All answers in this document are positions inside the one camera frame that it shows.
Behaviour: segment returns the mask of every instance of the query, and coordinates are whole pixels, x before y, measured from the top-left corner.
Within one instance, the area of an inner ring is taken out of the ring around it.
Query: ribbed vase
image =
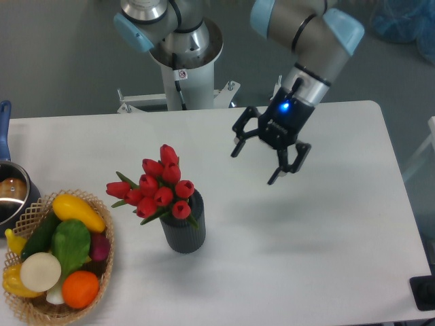
[[[192,227],[186,220],[173,217],[160,219],[169,246],[178,253],[193,253],[205,240],[204,201],[197,190],[190,196],[189,206],[199,229]]]

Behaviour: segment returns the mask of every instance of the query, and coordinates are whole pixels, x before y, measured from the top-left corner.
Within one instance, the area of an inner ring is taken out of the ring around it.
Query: blue led light
[[[281,113],[287,113],[289,109],[290,109],[290,103],[287,101],[279,105],[279,110]]]

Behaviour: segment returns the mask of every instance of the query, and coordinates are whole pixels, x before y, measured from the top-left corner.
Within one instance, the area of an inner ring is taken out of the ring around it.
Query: orange
[[[78,270],[67,277],[62,286],[62,296],[71,308],[82,309],[94,301],[100,283],[94,273]]]

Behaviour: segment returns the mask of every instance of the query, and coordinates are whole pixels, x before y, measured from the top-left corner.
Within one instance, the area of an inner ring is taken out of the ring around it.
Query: yellow squash
[[[16,236],[14,234],[14,231],[12,231],[11,229],[6,229],[5,236],[7,239],[7,246],[11,249],[13,253],[19,256],[27,242],[27,239],[24,239],[21,236]]]
[[[21,264],[10,266],[3,272],[3,288],[5,291],[19,297],[39,297],[43,292],[34,292],[27,289],[20,278]]]
[[[55,197],[53,211],[61,221],[69,219],[82,221],[91,232],[101,233],[106,228],[103,218],[85,200],[70,194]]]

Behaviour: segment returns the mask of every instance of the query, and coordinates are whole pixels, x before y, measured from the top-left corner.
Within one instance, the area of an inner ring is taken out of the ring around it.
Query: red tulip
[[[175,150],[166,144],[160,148],[160,160],[162,161],[163,165],[167,165],[169,163],[178,164],[179,162],[179,158],[175,153]]]
[[[190,215],[189,204],[184,200],[176,202],[172,208],[172,215],[176,219],[187,219]]]
[[[126,193],[124,196],[124,201],[127,204],[137,206],[138,203],[142,200],[143,194],[140,189],[132,189]]]
[[[158,189],[158,182],[150,175],[141,175],[139,188],[145,197],[152,197]]]
[[[157,206],[168,206],[172,202],[172,199],[174,199],[174,194],[168,187],[159,188],[154,195]]]
[[[161,176],[163,173],[163,165],[147,158],[142,160],[142,168],[147,175],[151,175],[154,178]]]
[[[106,185],[106,193],[110,196],[123,199],[125,194],[131,189],[127,182],[111,182]]]
[[[154,199],[150,197],[145,197],[142,199],[138,205],[136,210],[136,215],[142,217],[143,219],[147,219],[152,216],[157,211],[157,204],[154,202]]]
[[[176,165],[175,163],[169,163],[165,165],[162,178],[168,183],[171,183],[173,185],[177,184],[178,181],[181,179],[181,171],[178,165]]]
[[[193,183],[189,180],[181,180],[175,186],[175,193],[180,198],[189,198],[195,191]]]

